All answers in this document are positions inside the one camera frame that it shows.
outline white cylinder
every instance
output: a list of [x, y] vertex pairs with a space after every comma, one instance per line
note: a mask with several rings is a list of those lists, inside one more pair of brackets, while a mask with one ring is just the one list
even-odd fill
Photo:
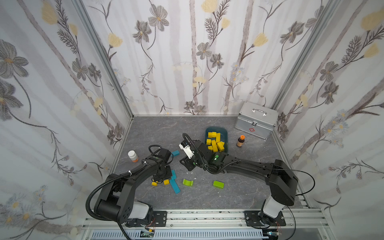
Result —
[[137, 162], [139, 160], [139, 156], [133, 150], [128, 152], [128, 157], [132, 160], [132, 162]]

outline blue tray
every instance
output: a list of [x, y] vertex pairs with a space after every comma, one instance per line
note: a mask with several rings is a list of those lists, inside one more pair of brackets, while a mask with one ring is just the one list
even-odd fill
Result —
[[220, 133], [220, 141], [224, 142], [224, 152], [228, 153], [228, 132], [225, 128], [222, 127], [208, 127], [205, 130], [205, 139], [204, 143], [207, 143], [207, 139], [215, 140], [215, 137], [208, 137], [208, 132], [219, 132]]

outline case handle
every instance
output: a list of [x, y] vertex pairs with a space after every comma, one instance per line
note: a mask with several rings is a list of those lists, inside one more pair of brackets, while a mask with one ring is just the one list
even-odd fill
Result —
[[266, 112], [264, 112], [264, 111], [262, 111], [262, 110], [259, 110], [259, 109], [252, 109], [252, 112], [255, 112], [255, 111], [262, 112], [262, 113], [264, 113], [263, 116], [266, 116]]

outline metal bracket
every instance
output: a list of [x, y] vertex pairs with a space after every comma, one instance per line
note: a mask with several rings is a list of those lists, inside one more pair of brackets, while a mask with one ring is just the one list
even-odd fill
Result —
[[[247, 223], [247, 226], [249, 227], [265, 227], [261, 223], [261, 217], [259, 216], [260, 211], [244, 211], [245, 216], [245, 222]], [[275, 218], [276, 222], [279, 223], [280, 226], [286, 226], [285, 219], [283, 217], [283, 213], [280, 211], [277, 215], [277, 218]], [[277, 226], [276, 222], [272, 222], [271, 226]]]

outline yellow block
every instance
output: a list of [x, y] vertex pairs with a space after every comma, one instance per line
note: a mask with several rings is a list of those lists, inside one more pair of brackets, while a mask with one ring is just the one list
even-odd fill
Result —
[[216, 133], [216, 142], [220, 142], [220, 133]]
[[224, 151], [224, 143], [223, 142], [218, 142], [217, 147], [218, 147], [218, 150], [220, 152]]
[[212, 143], [212, 148], [213, 148], [214, 152], [218, 152], [218, 149], [217, 149], [217, 146], [216, 146], [216, 141], [212, 140], [211, 143]]

